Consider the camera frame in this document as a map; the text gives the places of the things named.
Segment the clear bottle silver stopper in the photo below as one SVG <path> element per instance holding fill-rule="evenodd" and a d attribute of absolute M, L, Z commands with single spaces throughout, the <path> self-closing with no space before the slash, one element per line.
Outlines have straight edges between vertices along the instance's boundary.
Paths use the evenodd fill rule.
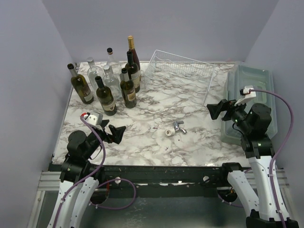
<path fill-rule="evenodd" d="M 92 57 L 89 57 L 87 59 L 87 62 L 89 64 L 89 69 L 87 71 L 87 75 L 89 78 L 89 81 L 92 85 L 93 90 L 96 92 L 96 90 L 98 89 L 98 85 L 95 81 L 95 78 L 97 76 L 100 76 L 101 78 L 104 77 L 104 71 L 101 67 L 98 67 L 95 65 L 94 59 Z"/>
<path fill-rule="evenodd" d="M 112 95 L 115 100 L 121 99 L 121 89 L 118 78 L 112 73 L 112 67 L 105 65 L 104 69 L 104 83 L 111 89 Z"/>

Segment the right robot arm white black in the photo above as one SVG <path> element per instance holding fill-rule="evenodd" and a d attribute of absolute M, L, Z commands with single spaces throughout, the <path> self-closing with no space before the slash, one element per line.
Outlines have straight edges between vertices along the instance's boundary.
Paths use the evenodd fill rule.
<path fill-rule="evenodd" d="M 208 104 L 211 119 L 216 120 L 225 112 L 222 121 L 232 121 L 242 132 L 241 147 L 253 172 L 256 190 L 246 180 L 245 172 L 238 163 L 224 163 L 224 171 L 218 180 L 224 186 L 231 185 L 246 213 L 248 228 L 297 228 L 298 222 L 291 219 L 281 195 L 276 176 L 275 152 L 272 141 L 266 134 L 272 120 L 271 108 L 253 104 L 245 111 L 246 104 L 236 100 L 221 100 Z"/>

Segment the clear bottle dark cork stopper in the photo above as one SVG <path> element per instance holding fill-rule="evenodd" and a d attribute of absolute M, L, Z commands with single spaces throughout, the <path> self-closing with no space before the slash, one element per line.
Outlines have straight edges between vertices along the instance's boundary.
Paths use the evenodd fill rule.
<path fill-rule="evenodd" d="M 113 49 L 111 47 L 107 48 L 107 54 L 108 54 L 107 65 L 109 65 L 112 68 L 113 75 L 118 78 L 119 82 L 121 82 L 121 70 L 122 70 L 121 63 L 115 58 L 113 54 Z"/>

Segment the green bottle silver neck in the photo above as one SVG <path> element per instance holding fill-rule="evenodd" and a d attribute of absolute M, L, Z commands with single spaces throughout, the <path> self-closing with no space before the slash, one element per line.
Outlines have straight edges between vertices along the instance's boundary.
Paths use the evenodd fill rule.
<path fill-rule="evenodd" d="M 78 74 L 73 64 L 67 65 L 71 73 L 71 84 L 77 92 L 79 98 L 84 104 L 90 104 L 94 101 L 93 93 L 83 75 Z"/>
<path fill-rule="evenodd" d="M 124 104 L 129 109 L 134 108 L 136 106 L 136 92 L 134 88 L 134 83 L 129 78 L 128 71 L 126 68 L 122 68 L 120 76 L 120 87 L 124 99 Z"/>

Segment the red wine bottle gold cap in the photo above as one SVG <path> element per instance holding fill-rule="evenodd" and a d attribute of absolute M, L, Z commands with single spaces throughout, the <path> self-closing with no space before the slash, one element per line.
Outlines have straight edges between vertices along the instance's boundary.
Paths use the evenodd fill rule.
<path fill-rule="evenodd" d="M 138 59 L 138 56 L 137 56 L 137 53 L 136 53 L 136 50 L 135 50 L 133 36 L 128 36 L 128 46 L 129 46 L 129 51 L 131 51 L 132 54 L 133 54 L 133 61 L 137 64 L 138 69 L 141 70 L 140 61 Z"/>

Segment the dark bottle black neck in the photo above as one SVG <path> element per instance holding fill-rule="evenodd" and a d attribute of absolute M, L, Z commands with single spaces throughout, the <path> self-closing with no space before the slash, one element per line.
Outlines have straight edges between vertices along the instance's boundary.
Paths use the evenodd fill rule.
<path fill-rule="evenodd" d="M 140 71 L 138 65 L 133 60 L 132 51 L 127 51 L 127 63 L 125 68 L 128 71 L 129 78 L 134 83 L 135 92 L 138 93 L 140 91 Z"/>
<path fill-rule="evenodd" d="M 117 112 L 116 103 L 112 95 L 111 89 L 103 84 L 100 76 L 95 77 L 97 83 L 96 95 L 107 116 L 113 116 Z"/>

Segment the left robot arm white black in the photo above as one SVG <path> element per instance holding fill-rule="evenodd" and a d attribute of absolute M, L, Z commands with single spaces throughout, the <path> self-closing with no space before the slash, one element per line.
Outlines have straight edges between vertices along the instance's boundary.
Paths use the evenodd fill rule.
<path fill-rule="evenodd" d="M 48 223 L 49 228 L 78 228 L 86 207 L 96 188 L 106 181 L 105 169 L 89 160 L 103 143 L 122 141 L 125 126 L 114 127 L 108 120 L 98 121 L 89 115 L 81 121 L 91 129 L 86 135 L 81 130 L 73 131 L 68 137 L 67 154 L 61 166 L 60 183 L 55 207 Z"/>

